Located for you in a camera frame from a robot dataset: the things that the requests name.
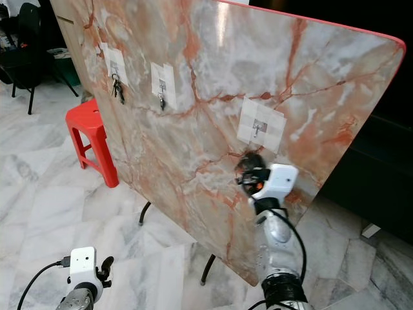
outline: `marble slab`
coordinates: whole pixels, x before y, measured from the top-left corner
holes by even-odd
[[[297,223],[405,52],[394,37],[213,0],[72,5],[119,177],[251,284],[254,214],[234,182],[240,157],[257,150],[299,169],[287,198]],[[122,52],[125,105],[110,95],[101,43]],[[172,67],[176,108],[161,110],[151,63]],[[237,140],[245,97],[287,119],[277,154]]]

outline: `chair leg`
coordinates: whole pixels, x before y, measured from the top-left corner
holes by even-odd
[[[81,159],[81,157],[86,157],[85,148],[83,147],[82,139],[80,138],[80,133],[76,128],[69,127],[69,133],[72,137],[72,141],[77,153],[77,157],[79,158],[80,167],[82,169],[86,168],[86,163]]]
[[[104,139],[100,141],[96,139],[97,138],[92,138],[89,140],[93,151],[95,152],[99,168],[101,169],[101,173],[105,179],[105,183],[108,187],[116,187],[119,184],[119,180],[117,178],[117,171],[112,161],[108,145]]]
[[[212,263],[214,263],[215,258],[216,258],[216,256],[211,254],[211,256],[209,257],[208,262],[205,265],[205,269],[204,269],[204,272],[202,273],[201,282],[200,282],[200,284],[202,286],[205,285],[205,282],[207,280],[207,276],[208,276],[208,273],[209,273],[209,269],[211,269]]]
[[[28,115],[32,115],[32,105],[33,105],[34,87],[30,91],[30,102],[28,104]]]
[[[73,87],[71,86],[71,84],[68,82],[68,80],[65,78],[65,76],[63,75],[63,73],[56,67],[54,66],[56,72],[60,75],[61,79],[66,83],[66,85],[70,88],[70,90],[75,94],[76,97],[79,97],[79,95],[77,94],[77,92],[73,89]]]
[[[145,217],[145,213],[147,212],[149,206],[150,206],[150,201],[148,201],[146,203],[146,205],[143,207],[143,210],[142,210],[141,215],[139,217],[139,226],[143,225],[143,218]]]
[[[13,91],[12,91],[12,97],[15,97],[15,81],[13,81]]]

